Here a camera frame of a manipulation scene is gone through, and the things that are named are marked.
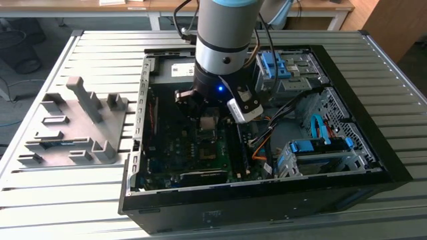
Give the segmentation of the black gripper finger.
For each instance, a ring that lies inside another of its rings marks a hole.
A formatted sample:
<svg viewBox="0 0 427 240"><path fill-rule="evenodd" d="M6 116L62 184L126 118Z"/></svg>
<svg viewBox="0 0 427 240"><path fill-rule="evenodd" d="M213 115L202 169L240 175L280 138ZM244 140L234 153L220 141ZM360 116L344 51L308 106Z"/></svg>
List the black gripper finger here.
<svg viewBox="0 0 427 240"><path fill-rule="evenodd" d="M173 93L174 104L181 114L192 121L200 117L200 95L192 89L186 91L176 90Z"/></svg>

